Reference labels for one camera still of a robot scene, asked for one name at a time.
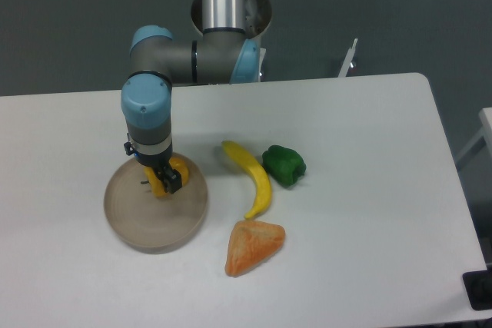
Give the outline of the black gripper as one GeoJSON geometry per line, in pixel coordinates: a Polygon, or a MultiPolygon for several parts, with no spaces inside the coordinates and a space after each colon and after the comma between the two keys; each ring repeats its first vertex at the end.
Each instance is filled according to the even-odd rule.
{"type": "Polygon", "coordinates": [[[134,155],[135,160],[141,165],[154,168],[156,178],[162,184],[166,194],[174,194],[182,188],[181,174],[169,164],[173,153],[172,147],[168,147],[158,154],[143,154],[135,150],[134,141],[131,135],[127,133],[124,149],[127,155],[134,155]]]}

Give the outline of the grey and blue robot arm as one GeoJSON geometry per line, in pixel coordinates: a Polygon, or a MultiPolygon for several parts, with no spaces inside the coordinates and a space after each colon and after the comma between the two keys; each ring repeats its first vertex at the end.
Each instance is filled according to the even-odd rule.
{"type": "Polygon", "coordinates": [[[248,83],[259,79],[260,49],[246,35],[246,0],[201,0],[202,38],[174,41],[157,25],[139,28],[130,47],[131,73],[121,90],[127,155],[152,169],[170,194],[183,186],[170,159],[171,92],[180,84],[248,83]]]}

